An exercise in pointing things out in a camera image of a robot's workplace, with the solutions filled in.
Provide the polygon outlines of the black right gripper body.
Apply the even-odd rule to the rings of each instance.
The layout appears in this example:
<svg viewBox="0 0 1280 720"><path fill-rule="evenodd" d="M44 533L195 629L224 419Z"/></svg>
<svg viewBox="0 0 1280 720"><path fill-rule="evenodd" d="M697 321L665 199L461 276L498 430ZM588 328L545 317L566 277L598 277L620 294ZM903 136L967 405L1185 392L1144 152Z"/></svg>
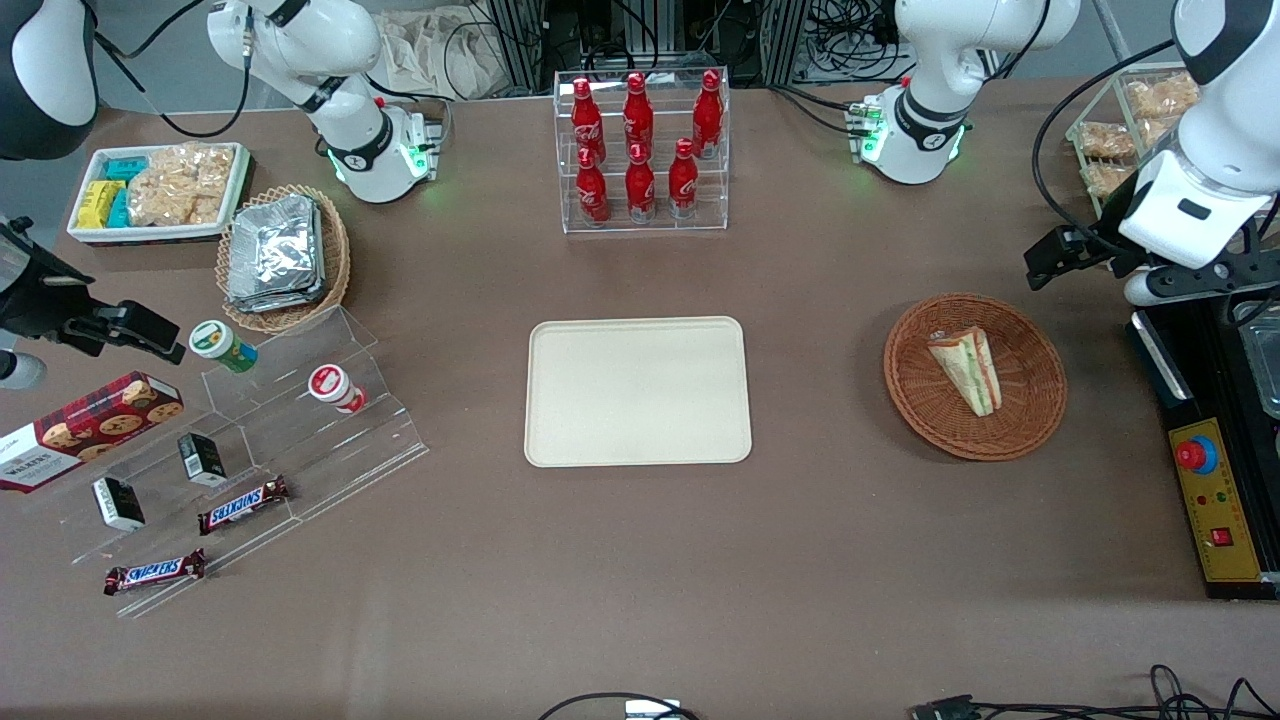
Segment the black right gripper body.
<svg viewBox="0 0 1280 720"><path fill-rule="evenodd" d="M3 218L1 325L27 340L64 341L72 323L95 318L93 278L31 241L31 227L27 217Z"/></svg>

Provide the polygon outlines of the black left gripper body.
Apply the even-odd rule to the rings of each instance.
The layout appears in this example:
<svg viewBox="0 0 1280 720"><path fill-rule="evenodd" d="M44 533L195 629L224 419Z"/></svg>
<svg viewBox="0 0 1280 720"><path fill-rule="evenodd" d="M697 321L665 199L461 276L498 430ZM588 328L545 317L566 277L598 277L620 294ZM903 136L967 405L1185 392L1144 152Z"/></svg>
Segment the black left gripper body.
<svg viewBox="0 0 1280 720"><path fill-rule="evenodd" d="M1105 263L1129 301L1190 301L1277 288L1277 206L1247 222L1206 266L1188 269L1116 237Z"/></svg>

